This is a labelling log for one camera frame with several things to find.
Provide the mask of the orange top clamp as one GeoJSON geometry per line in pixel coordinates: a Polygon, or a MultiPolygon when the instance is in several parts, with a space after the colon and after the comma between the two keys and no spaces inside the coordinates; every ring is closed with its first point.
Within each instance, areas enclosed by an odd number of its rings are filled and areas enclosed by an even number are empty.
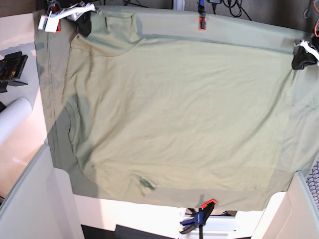
{"type": "Polygon", "coordinates": [[[206,30],[206,15],[204,13],[199,14],[199,30],[206,30]]]}

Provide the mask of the blue black bar clamp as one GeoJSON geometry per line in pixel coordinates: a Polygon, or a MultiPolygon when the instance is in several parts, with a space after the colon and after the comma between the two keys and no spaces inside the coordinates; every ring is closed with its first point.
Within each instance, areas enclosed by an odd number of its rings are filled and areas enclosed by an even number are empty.
{"type": "Polygon", "coordinates": [[[186,235],[195,229],[199,229],[199,239],[203,239],[203,227],[216,205],[217,201],[215,199],[211,199],[203,203],[198,211],[193,208],[188,208],[188,210],[191,211],[191,218],[180,222],[180,225],[182,225],[182,231],[179,233],[186,235]]]}

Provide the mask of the patterned grey mat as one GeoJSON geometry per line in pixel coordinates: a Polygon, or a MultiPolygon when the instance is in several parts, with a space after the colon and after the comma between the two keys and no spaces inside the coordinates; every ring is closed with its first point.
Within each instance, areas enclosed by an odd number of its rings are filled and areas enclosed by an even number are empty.
{"type": "Polygon", "coordinates": [[[314,163],[306,179],[306,183],[309,187],[311,195],[315,201],[315,205],[318,209],[319,208],[319,160],[317,160],[314,163]]]}

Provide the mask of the black tablet on stand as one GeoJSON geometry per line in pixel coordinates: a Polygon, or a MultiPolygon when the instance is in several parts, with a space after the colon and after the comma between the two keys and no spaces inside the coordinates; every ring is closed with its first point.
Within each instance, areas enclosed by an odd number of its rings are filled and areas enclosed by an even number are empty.
{"type": "Polygon", "coordinates": [[[7,86],[19,87],[28,85],[20,81],[28,55],[21,51],[8,54],[0,61],[0,92],[6,93],[7,86]]]}

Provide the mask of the orange corner clamp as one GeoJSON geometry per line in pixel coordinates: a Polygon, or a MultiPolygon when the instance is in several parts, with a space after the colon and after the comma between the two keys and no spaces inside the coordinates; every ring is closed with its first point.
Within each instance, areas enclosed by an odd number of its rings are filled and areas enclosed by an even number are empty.
{"type": "Polygon", "coordinates": [[[56,33],[59,33],[60,30],[61,30],[61,26],[60,26],[60,22],[59,22],[58,25],[57,25],[56,33]]]}

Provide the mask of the white paper roll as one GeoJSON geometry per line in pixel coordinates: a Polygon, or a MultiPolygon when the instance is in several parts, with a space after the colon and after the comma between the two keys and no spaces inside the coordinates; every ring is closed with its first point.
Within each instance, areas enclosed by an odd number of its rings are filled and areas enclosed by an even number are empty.
{"type": "Polygon", "coordinates": [[[26,98],[18,98],[0,113],[0,143],[32,113],[32,106],[26,98]]]}

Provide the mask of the olive green T-shirt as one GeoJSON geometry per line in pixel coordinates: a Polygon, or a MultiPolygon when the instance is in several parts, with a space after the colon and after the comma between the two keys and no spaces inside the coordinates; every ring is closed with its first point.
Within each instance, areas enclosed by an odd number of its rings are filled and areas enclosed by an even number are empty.
{"type": "Polygon", "coordinates": [[[295,76],[289,55],[144,38],[133,15],[94,15],[71,42],[63,103],[83,175],[117,199],[158,188],[284,190],[295,76]]]}

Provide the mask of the aluminium table leg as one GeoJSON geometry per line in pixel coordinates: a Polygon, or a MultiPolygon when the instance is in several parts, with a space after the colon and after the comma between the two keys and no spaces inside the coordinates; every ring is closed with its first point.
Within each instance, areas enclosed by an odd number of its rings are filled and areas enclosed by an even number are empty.
{"type": "Polygon", "coordinates": [[[172,9],[184,11],[185,8],[185,0],[173,0],[172,1],[172,9]]]}

